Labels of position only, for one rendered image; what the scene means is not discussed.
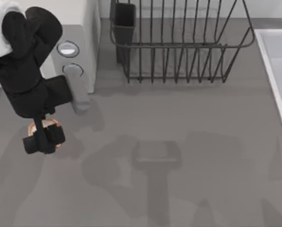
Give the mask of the slice of bread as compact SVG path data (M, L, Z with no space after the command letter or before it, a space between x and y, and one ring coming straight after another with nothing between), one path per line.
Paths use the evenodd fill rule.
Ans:
M44 119L42 120L42 125L45 130L48 129L49 126L55 125L61 127L61 124L55 119ZM28 136L31 137L37 131L35 123L31 123L28 127ZM49 132L46 132L46 136L49 142L53 141L53 137L49 135Z

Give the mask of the round grey microwave knob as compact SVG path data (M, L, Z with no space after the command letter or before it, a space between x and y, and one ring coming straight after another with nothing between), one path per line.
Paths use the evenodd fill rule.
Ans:
M65 58L74 58L79 54L79 47L71 41L65 41L57 45L57 52Z
M77 77L81 77L84 73L83 68L75 63L64 65L62 71L65 75Z

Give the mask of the dark cutlery holder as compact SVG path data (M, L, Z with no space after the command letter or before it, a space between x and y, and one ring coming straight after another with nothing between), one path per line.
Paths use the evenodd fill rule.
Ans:
M136 5L111 0L110 22L114 44L119 47L130 46L136 27Z

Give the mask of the white sink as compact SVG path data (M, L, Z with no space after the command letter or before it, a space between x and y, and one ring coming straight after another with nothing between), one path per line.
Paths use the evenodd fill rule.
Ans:
M256 29L255 35L282 122L282 29Z

